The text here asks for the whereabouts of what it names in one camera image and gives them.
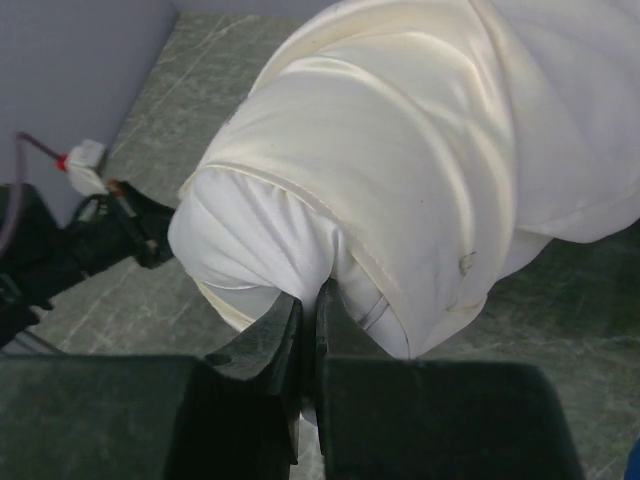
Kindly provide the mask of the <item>cream pillowcase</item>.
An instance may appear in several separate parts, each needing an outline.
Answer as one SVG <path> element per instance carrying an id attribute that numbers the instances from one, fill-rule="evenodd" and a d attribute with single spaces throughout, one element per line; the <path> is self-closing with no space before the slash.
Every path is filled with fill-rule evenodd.
<path id="1" fill-rule="evenodd" d="M 419 356 L 550 241 L 637 221 L 639 5 L 336 3 L 279 47 L 187 180 L 207 168 L 335 220 Z"/>

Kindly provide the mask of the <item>white pillow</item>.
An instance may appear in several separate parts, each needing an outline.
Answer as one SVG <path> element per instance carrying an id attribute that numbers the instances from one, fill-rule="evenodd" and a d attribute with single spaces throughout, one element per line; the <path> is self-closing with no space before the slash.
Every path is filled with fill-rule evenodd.
<path id="1" fill-rule="evenodd" d="M 201 294 L 238 332 L 282 292 L 313 318 L 322 285 L 333 279 L 364 331 L 392 356 L 409 355 L 403 328 L 343 229 L 281 188 L 227 169 L 200 171 L 183 186 L 169 243 Z"/>

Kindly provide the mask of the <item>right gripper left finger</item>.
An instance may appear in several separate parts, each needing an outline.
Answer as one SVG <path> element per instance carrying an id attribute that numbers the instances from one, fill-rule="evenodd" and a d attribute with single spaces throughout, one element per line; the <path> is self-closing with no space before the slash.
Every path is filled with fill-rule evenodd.
<path id="1" fill-rule="evenodd" d="M 5 357 L 5 479 L 284 479 L 297 460 L 300 303 L 188 356 Z"/>

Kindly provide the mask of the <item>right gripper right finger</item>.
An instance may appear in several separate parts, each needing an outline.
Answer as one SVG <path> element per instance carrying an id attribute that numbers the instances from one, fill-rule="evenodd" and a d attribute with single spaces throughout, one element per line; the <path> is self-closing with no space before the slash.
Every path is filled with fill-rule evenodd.
<path id="1" fill-rule="evenodd" d="M 397 360 L 318 298 L 316 392 L 329 479 L 579 479 L 559 397 L 522 363 Z"/>

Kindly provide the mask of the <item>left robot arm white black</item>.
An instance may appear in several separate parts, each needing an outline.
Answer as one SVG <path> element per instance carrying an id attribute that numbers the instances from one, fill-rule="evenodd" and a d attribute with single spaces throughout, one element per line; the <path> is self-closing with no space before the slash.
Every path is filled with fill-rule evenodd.
<path id="1" fill-rule="evenodd" d="M 126 181 L 111 180 L 60 227 L 38 190 L 27 184 L 16 229 L 1 256 L 1 353 L 48 352 L 28 329 L 39 323 L 35 307 L 121 261 L 154 269 L 173 257 L 168 228 L 174 210 Z"/>

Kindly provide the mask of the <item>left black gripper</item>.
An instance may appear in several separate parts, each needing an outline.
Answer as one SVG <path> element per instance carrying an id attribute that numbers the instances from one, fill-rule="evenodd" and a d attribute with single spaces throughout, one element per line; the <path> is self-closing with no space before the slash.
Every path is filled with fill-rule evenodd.
<path id="1" fill-rule="evenodd" d="M 155 269 L 173 257 L 168 229 L 174 210 L 142 194 L 126 181 L 110 180 L 97 197 L 91 219 L 74 220 L 56 249 L 52 274 L 60 285 L 76 285 L 126 258 Z"/>

